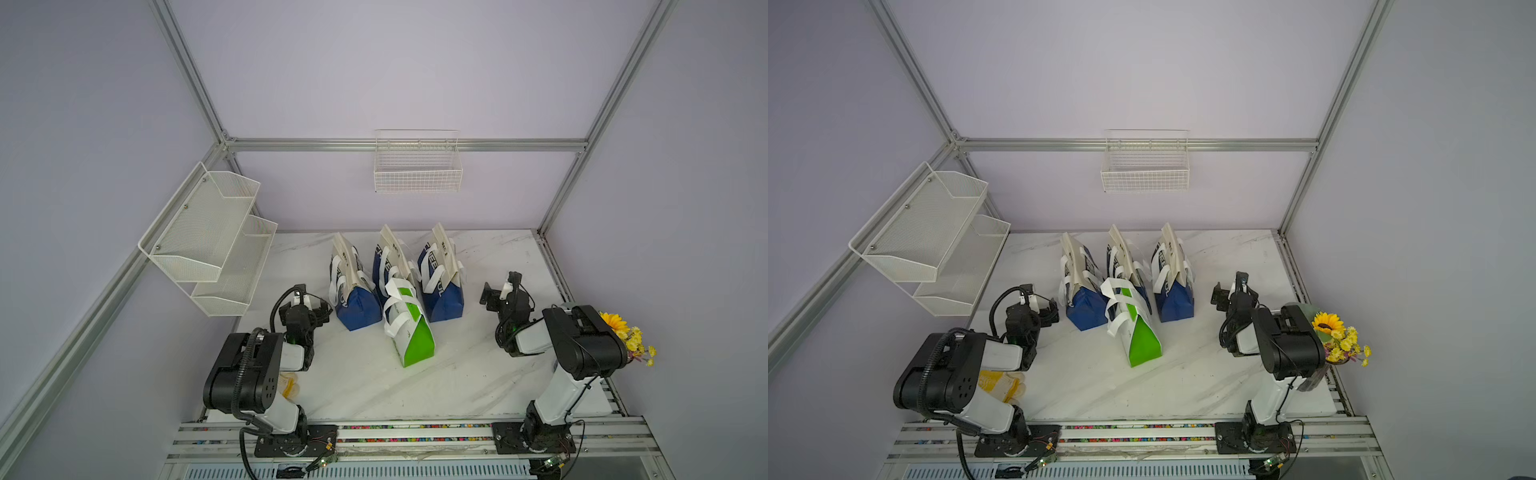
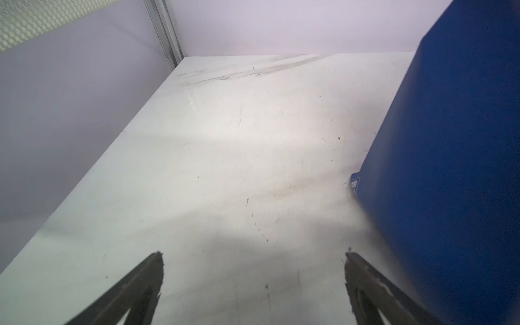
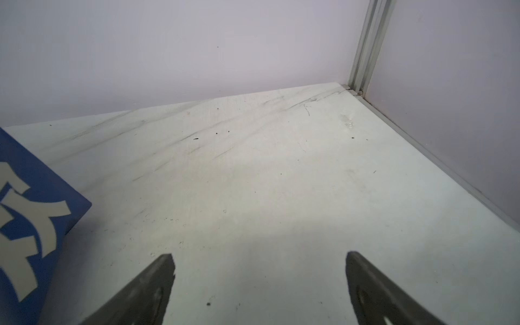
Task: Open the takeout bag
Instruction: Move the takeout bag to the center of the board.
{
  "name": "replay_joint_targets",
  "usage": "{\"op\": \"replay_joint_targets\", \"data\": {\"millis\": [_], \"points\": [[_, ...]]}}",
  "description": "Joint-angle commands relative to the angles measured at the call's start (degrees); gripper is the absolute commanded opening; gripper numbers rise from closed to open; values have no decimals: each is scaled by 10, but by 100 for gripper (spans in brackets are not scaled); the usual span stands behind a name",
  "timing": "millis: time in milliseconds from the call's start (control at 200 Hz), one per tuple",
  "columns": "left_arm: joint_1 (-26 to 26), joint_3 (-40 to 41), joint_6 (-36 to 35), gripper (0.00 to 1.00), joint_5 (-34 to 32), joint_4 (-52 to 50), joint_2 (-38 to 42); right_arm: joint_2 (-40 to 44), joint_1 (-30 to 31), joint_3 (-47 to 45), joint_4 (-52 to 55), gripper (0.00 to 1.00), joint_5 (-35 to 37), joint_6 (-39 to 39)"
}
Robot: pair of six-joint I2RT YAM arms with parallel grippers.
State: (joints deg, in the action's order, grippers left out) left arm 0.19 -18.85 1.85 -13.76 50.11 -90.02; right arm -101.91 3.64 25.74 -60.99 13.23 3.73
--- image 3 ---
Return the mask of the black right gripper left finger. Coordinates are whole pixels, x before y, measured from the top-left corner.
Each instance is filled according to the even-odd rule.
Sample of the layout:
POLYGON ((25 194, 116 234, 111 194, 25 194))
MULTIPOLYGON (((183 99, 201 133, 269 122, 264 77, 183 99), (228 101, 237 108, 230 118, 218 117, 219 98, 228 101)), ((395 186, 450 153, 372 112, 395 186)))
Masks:
POLYGON ((176 265, 171 254, 162 254, 83 324, 162 324, 176 265))

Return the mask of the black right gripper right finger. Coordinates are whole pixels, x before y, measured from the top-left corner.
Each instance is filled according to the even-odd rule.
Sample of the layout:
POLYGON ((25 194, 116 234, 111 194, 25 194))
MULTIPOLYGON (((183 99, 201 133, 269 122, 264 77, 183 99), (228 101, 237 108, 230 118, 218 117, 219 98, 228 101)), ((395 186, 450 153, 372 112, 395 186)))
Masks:
POLYGON ((443 324, 357 251, 348 252, 345 274, 359 324, 443 324))

